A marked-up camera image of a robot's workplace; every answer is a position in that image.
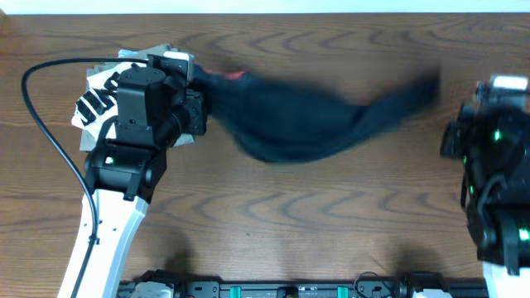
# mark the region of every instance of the dark cloth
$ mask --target dark cloth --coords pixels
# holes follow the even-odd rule
[[[208,74],[195,67],[194,85],[211,112],[251,157],[269,162],[307,162],[349,149],[438,98],[439,76],[430,74],[368,106],[307,85]]]

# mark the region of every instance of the green led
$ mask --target green led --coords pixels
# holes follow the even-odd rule
[[[528,232],[525,228],[519,229],[519,238],[521,238],[521,241],[528,241],[530,240],[530,232]]]
[[[503,137],[502,134],[500,133],[500,131],[497,129],[495,132],[494,132],[494,141],[498,142],[500,140],[500,138]]]

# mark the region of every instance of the white background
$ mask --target white background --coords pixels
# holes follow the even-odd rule
[[[530,12],[530,0],[0,0],[0,8],[6,14]]]

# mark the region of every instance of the wooden table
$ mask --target wooden table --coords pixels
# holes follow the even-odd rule
[[[254,161],[216,121],[172,149],[123,278],[148,269],[225,280],[353,279],[367,270],[481,276],[459,195],[461,164],[441,135],[475,82],[530,75],[523,14],[3,17],[0,39],[0,296],[55,296],[80,221],[82,190],[29,117],[24,70],[170,42],[211,69],[303,79],[367,103],[441,64],[441,104],[395,132],[306,165]],[[88,65],[31,79],[31,96],[82,165],[70,125]]]

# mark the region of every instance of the cable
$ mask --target cable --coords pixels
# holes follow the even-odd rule
[[[357,289],[357,281],[359,280],[359,278],[361,278],[363,275],[366,275],[366,274],[373,274],[375,275],[376,277],[379,277],[379,275],[375,272],[363,272],[361,274],[359,274],[359,276],[357,276],[357,278],[355,278],[355,281],[354,281],[354,290],[357,292],[357,294],[359,294],[359,296],[361,296],[362,298],[368,298],[367,296],[365,296],[364,294],[362,294],[358,289]],[[386,296],[386,297],[391,297],[392,296],[392,289],[390,288],[390,286],[387,285],[386,282],[384,281],[381,281],[383,283],[383,286],[387,288],[387,290],[390,292],[390,295],[389,296]]]
[[[60,60],[53,60],[48,61],[45,63],[41,63],[39,65],[35,65],[31,67],[29,70],[26,70],[24,75],[22,76],[22,97],[24,98],[24,103],[26,104],[27,111],[30,113],[30,115],[33,117],[33,120],[35,120],[36,125],[42,130],[44,135],[50,140],[51,144],[57,149],[57,151],[60,153],[60,155],[65,159],[66,163],[70,167],[70,169],[74,172],[75,177],[77,177],[77,180],[80,182],[81,186],[83,187],[84,193],[86,194],[89,205],[90,205],[90,212],[92,213],[92,233],[89,237],[89,246],[86,250],[86,254],[84,255],[83,263],[81,264],[81,268],[79,270],[79,275],[77,276],[77,280],[75,281],[74,289],[72,291],[72,296],[75,298],[77,296],[77,292],[80,289],[81,282],[83,281],[83,275],[86,271],[86,267],[89,263],[90,254],[92,253],[92,249],[94,248],[94,245],[96,241],[98,240],[98,213],[96,210],[96,205],[94,202],[94,198],[92,197],[92,194],[90,193],[89,187],[86,184],[86,181],[84,180],[83,176],[81,175],[81,172],[75,166],[74,162],[70,159],[68,156],[68,153],[60,146],[58,141],[53,137],[51,132],[48,130],[46,125],[42,122],[41,118],[39,117],[38,113],[36,112],[35,108],[33,107],[33,104],[31,103],[29,93],[27,92],[27,81],[30,78],[30,75],[37,70],[41,70],[43,68],[49,67],[49,66],[55,66],[55,65],[63,65],[63,64],[69,64],[69,63],[101,63],[101,62],[134,62],[134,63],[147,63],[145,60],[141,59],[129,59],[129,58],[70,58],[70,59],[60,59]]]

